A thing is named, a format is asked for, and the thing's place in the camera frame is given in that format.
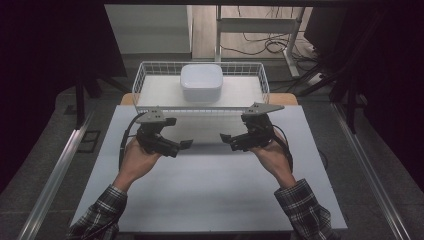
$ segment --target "person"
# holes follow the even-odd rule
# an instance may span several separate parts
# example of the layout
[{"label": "person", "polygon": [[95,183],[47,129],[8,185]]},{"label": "person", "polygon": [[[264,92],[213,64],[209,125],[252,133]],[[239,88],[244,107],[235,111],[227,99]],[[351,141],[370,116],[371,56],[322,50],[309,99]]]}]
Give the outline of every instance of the person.
[{"label": "person", "polygon": [[[276,135],[284,141],[277,131]],[[280,185],[274,195],[300,239],[340,239],[331,228],[330,212],[319,205],[306,180],[295,180],[281,146],[272,141],[266,147],[250,151]],[[66,239],[114,239],[119,231],[119,217],[126,206],[127,191],[134,181],[154,167],[160,157],[159,153],[148,154],[133,138],[127,144],[114,182],[69,228]]]}]

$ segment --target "white plastic container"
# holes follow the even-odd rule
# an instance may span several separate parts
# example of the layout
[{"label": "white plastic container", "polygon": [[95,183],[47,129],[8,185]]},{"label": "white plastic container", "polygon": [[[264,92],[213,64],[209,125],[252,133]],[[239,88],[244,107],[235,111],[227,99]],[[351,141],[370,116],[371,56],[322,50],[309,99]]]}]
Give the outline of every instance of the white plastic container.
[{"label": "white plastic container", "polygon": [[188,102],[216,102],[221,96],[223,74],[216,64],[188,64],[181,69],[181,88]]}]

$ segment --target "plaid shirt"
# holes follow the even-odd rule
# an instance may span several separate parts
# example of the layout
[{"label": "plaid shirt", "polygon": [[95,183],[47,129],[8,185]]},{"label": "plaid shirt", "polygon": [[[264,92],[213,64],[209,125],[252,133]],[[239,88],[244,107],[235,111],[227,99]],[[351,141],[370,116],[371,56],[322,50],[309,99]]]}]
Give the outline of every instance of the plaid shirt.
[{"label": "plaid shirt", "polygon": [[[292,188],[277,190],[274,195],[289,217],[298,239],[340,239],[331,229],[330,212],[318,204],[305,179]],[[126,203],[127,194],[110,185],[71,226],[66,239],[114,239],[119,231],[117,220]],[[87,238],[101,228],[105,229],[100,234]]]}]

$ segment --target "white desk leg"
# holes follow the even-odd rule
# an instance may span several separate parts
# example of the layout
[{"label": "white desk leg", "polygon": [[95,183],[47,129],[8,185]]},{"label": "white desk leg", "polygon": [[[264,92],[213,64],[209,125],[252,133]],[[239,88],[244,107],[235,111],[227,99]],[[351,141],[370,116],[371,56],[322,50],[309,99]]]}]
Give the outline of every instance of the white desk leg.
[{"label": "white desk leg", "polygon": [[221,5],[216,6],[215,62],[221,62]]},{"label": "white desk leg", "polygon": [[299,72],[297,71],[296,68],[296,63],[293,61],[293,47],[294,44],[296,43],[296,38],[297,38],[297,33],[299,32],[300,29],[300,24],[302,23],[302,18],[303,18],[303,13],[305,12],[305,8],[301,8],[299,11],[299,14],[296,17],[296,22],[294,25],[294,31],[293,33],[290,35],[289,38],[289,43],[287,45],[287,48],[284,50],[284,58],[286,59],[287,65],[289,66],[289,70],[290,73],[292,75],[293,78],[299,78]]}]

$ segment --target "gray floor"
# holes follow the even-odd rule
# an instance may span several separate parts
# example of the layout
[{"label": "gray floor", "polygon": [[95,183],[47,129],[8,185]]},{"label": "gray floor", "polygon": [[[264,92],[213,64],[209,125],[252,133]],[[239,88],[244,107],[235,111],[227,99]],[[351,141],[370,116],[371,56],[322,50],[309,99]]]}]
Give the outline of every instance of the gray floor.
[{"label": "gray floor", "polygon": [[[209,55],[198,56],[197,60],[212,58]],[[120,78],[118,81],[131,87],[141,60],[163,60],[163,57],[123,56],[128,79]],[[181,56],[165,57],[168,61],[191,60]],[[226,60],[240,60],[237,57],[239,56],[229,55]],[[278,88],[275,92],[284,92],[287,89],[284,86],[293,83],[284,61],[271,61],[268,57],[253,59],[253,61],[264,63],[270,88]],[[87,106],[96,106],[88,130],[100,132],[99,142],[94,146],[92,153],[77,153],[73,158],[37,239],[63,238],[91,174],[114,109],[123,96],[113,87],[101,81],[100,84],[103,89],[101,98],[86,97]],[[306,86],[307,84],[301,85],[295,91],[300,91]],[[335,112],[328,102],[327,94],[330,90],[331,86],[327,86],[308,97],[300,98],[299,103],[305,111],[317,147],[327,157],[327,173],[348,225],[348,230],[341,231],[343,239],[395,239],[358,160],[348,144]],[[76,116],[69,111],[69,106],[71,108],[75,106],[73,88],[58,95],[56,109],[49,124],[15,178],[0,195],[0,239],[16,239],[62,153],[76,124]],[[412,239],[424,239],[424,194],[370,126],[362,110],[357,110],[355,120],[357,136],[382,184],[400,212]],[[90,147],[92,146],[86,143],[80,145],[81,150]]]}]

